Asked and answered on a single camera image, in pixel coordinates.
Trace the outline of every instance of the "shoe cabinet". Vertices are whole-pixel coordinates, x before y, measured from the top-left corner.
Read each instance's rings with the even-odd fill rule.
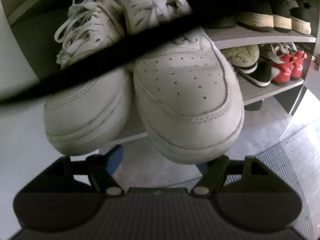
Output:
[[[292,41],[316,55],[320,53],[320,39],[318,39],[320,0],[307,1],[313,5],[311,35],[303,35],[295,31],[289,33],[257,32],[241,26],[231,29],[205,29],[205,31],[219,49]],[[9,0],[1,0],[1,2],[15,39],[37,77],[41,79],[58,72],[60,66],[55,61],[61,44],[57,44],[53,36],[61,24],[67,20],[67,11],[72,0],[26,0],[21,5]],[[309,70],[307,77],[318,80],[319,84],[320,74],[317,72],[319,77],[315,78],[314,72],[315,70]],[[315,81],[311,82],[312,85],[306,81],[305,86],[303,78],[290,81],[285,86],[270,84],[264,88],[254,86],[241,76],[238,79],[245,105],[275,96],[288,113],[294,113],[306,88],[314,90],[316,87]],[[129,121],[111,144],[123,143],[144,136],[147,136],[147,133],[137,108],[134,106]]]

